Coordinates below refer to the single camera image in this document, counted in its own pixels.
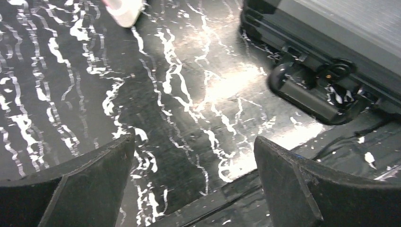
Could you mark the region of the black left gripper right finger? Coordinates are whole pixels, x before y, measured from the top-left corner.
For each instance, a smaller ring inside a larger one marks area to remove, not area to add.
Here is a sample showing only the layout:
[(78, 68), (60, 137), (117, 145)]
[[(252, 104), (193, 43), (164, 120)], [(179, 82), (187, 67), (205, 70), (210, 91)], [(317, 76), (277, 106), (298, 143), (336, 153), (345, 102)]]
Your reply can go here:
[(276, 227), (398, 227), (401, 187), (347, 174), (258, 136), (254, 157)]

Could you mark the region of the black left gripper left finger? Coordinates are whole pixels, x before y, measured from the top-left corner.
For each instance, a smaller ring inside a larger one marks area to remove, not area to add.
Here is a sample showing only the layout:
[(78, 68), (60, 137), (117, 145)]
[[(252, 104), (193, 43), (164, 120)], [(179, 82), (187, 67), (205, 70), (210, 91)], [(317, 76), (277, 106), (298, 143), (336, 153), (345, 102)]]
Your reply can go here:
[(55, 167), (0, 183), (3, 227), (113, 227), (134, 158), (124, 135)]

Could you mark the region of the black plastic poker case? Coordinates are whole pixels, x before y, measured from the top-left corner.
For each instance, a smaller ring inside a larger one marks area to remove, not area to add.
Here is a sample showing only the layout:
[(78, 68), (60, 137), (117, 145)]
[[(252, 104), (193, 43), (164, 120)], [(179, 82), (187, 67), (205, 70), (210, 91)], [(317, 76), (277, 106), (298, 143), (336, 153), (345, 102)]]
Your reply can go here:
[(245, 0), (241, 24), (281, 53), (270, 89), (322, 123), (400, 114), (400, 1)]

